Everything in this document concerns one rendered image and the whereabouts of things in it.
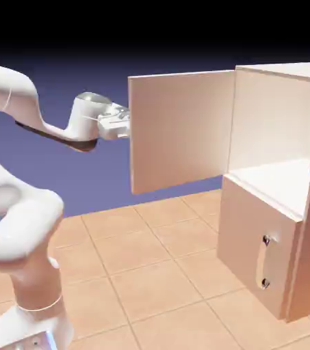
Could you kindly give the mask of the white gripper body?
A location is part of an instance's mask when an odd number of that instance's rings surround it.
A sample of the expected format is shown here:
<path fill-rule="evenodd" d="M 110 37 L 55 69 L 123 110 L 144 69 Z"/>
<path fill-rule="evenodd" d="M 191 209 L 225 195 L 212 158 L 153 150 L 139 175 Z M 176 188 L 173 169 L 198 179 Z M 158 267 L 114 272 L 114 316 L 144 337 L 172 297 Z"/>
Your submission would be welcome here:
<path fill-rule="evenodd" d="M 103 139 L 115 140 L 130 136 L 129 116 L 123 118 L 119 118 L 118 116 L 100 116 L 97 124 L 99 137 Z"/>

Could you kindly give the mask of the light wood hinged cabinet door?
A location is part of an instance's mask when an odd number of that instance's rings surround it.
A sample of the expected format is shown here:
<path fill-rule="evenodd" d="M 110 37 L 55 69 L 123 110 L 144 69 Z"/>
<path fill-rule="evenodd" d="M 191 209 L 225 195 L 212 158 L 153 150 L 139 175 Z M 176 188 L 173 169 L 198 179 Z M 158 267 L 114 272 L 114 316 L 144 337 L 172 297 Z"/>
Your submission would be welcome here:
<path fill-rule="evenodd" d="M 134 194 L 225 173 L 234 83 L 232 70 L 128 78 Z"/>

